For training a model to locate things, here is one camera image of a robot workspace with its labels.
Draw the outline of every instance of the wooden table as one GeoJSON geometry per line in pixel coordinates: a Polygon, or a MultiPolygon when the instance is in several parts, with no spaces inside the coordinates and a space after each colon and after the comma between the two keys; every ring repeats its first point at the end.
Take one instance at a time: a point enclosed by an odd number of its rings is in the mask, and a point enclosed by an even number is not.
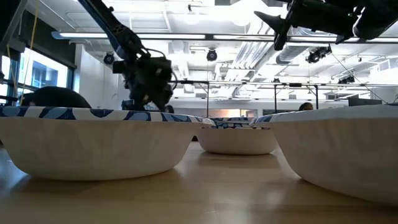
{"type": "Polygon", "coordinates": [[[379,224],[398,223],[398,208],[309,184],[281,151],[220,156],[192,143],[180,164],[162,174],[61,182],[26,175],[0,150],[0,223],[379,224]]]}

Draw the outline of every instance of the paper bowl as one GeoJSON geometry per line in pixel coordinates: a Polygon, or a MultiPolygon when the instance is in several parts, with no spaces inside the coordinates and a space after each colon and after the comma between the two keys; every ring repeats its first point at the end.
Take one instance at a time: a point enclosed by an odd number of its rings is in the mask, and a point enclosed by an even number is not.
{"type": "Polygon", "coordinates": [[[262,155],[279,148],[269,128],[252,128],[253,118],[212,118],[216,126],[201,128],[197,137],[206,152],[262,155]]]}
{"type": "Polygon", "coordinates": [[[20,170],[58,180],[111,180],[177,165],[209,119],[137,111],[0,108],[0,139],[20,170]]]}
{"type": "Polygon", "coordinates": [[[398,205],[398,106],[356,106],[263,116],[291,168],[346,195],[398,205]]]}

